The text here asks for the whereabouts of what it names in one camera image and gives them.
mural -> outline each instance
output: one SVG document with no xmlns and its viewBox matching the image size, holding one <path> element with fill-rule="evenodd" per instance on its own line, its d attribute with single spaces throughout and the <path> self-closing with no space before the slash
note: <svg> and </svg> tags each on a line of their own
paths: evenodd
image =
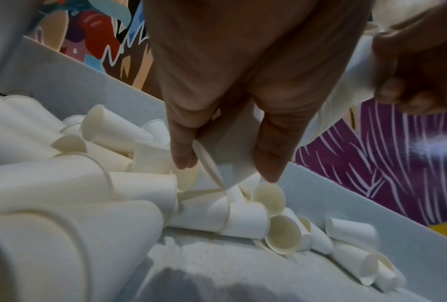
<svg viewBox="0 0 447 302">
<path fill-rule="evenodd" d="M 140 0 L 46 0 L 35 24 L 38 42 L 161 99 Z M 447 236 L 447 113 L 369 100 L 295 162 Z"/>
</svg>

gray surface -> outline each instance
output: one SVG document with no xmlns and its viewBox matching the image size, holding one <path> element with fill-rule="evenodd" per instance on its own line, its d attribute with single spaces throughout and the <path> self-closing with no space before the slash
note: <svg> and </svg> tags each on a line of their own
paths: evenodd
<svg viewBox="0 0 447 302">
<path fill-rule="evenodd" d="M 25 39 L 0 76 L 0 92 L 31 90 L 60 118 L 103 103 L 141 125 L 165 118 L 163 103 L 62 54 Z M 280 181 L 287 205 L 321 225 L 332 216 L 376 226 L 381 251 L 408 288 L 447 302 L 447 238 L 311 171 L 289 164 Z M 166 229 L 115 302 L 127 301 L 422 301 L 357 284 L 314 253 L 286 259 L 251 240 Z"/>
</svg>

skin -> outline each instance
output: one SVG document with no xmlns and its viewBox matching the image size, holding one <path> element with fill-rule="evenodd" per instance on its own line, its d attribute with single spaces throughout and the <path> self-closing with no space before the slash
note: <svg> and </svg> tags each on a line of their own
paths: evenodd
<svg viewBox="0 0 447 302">
<path fill-rule="evenodd" d="M 375 93 L 378 102 L 408 114 L 447 111 L 447 1 L 378 34 L 373 49 L 398 60 L 395 76 Z"/>
<path fill-rule="evenodd" d="M 370 0 L 143 0 L 176 166 L 218 109 L 265 111 L 254 161 L 276 182 L 363 32 Z"/>
</svg>

